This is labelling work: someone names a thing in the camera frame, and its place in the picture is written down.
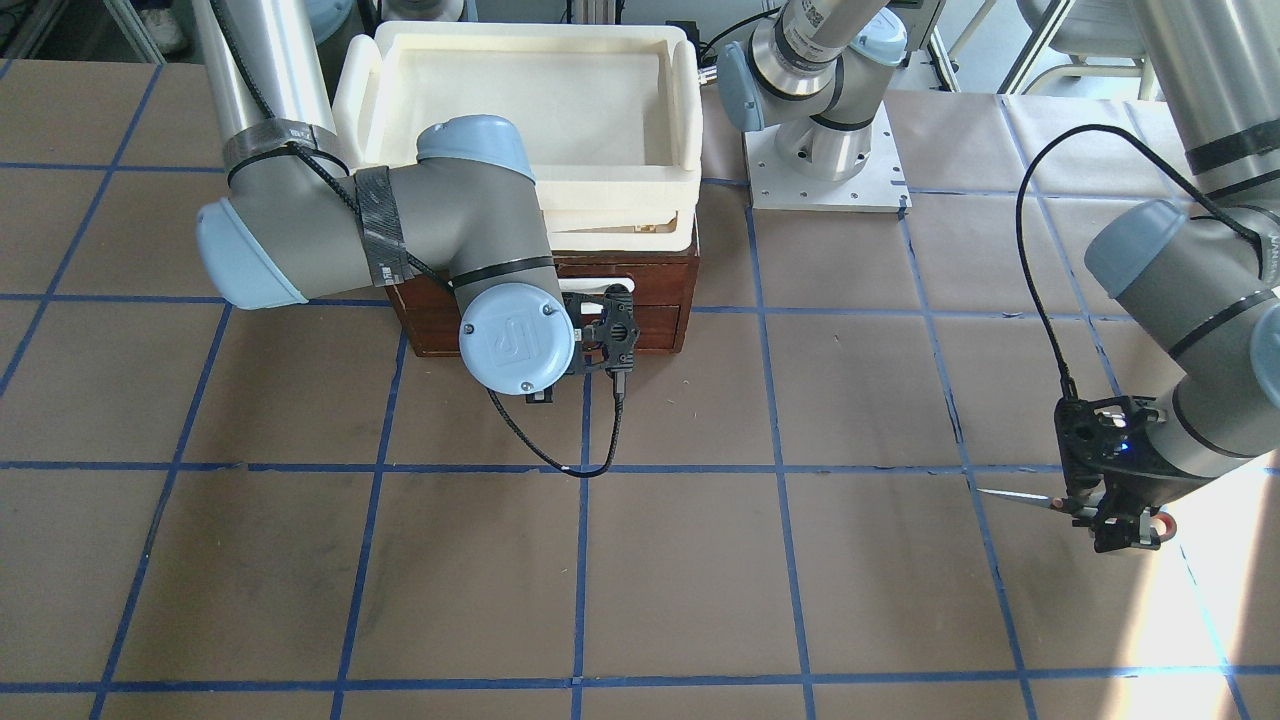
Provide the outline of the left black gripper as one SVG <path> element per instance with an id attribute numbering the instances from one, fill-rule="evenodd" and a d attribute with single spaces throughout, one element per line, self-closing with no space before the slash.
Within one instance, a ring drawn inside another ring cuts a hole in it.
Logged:
<path id="1" fill-rule="evenodd" d="M 1156 551 L 1176 523 L 1165 510 L 1201 478 L 1164 460 L 1087 460 L 1085 528 L 1097 553 Z"/>

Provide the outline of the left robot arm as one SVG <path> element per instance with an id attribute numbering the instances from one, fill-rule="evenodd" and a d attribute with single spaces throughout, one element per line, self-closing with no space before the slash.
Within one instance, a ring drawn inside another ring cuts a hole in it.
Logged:
<path id="1" fill-rule="evenodd" d="M 1180 366 L 1158 397 L 1088 400 L 1055 334 L 1061 497 L 1012 502 L 1069 515 L 1094 551 L 1157 550 L 1178 529 L 1166 505 L 1277 447 L 1277 31 L 1262 1 L 1132 1 L 1188 172 L 1116 126 L 1199 208 L 1129 208 L 1085 250 L 1096 283 Z M 883 1 L 788 1 L 716 64 L 722 106 L 745 133 L 778 128 L 803 174 L 845 181 L 908 32 Z"/>

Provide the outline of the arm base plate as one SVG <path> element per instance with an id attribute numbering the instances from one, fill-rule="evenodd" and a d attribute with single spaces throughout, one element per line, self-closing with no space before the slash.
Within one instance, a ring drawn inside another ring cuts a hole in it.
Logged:
<path id="1" fill-rule="evenodd" d="M 860 129 L 803 118 L 742 141 L 755 208 L 904 214 L 913 206 L 884 104 Z"/>

